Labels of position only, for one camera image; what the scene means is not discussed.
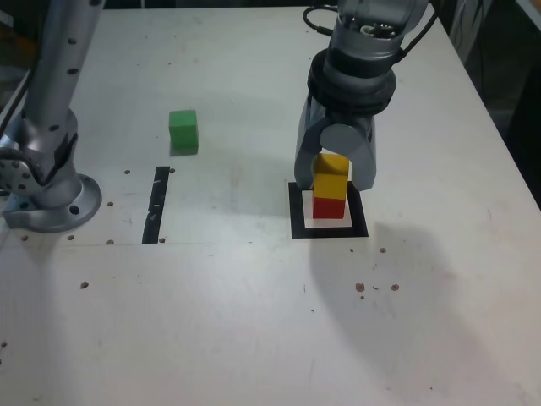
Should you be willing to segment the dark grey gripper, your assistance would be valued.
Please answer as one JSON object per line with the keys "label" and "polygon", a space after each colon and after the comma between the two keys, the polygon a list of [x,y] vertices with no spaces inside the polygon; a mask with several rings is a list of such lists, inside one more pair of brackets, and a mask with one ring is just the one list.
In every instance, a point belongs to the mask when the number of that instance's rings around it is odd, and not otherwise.
{"label": "dark grey gripper", "polygon": [[348,159],[356,189],[371,189],[376,177],[376,159],[364,130],[372,129],[372,117],[347,116],[320,104],[311,104],[299,124],[294,161],[297,186],[312,188],[314,160],[323,147]]}

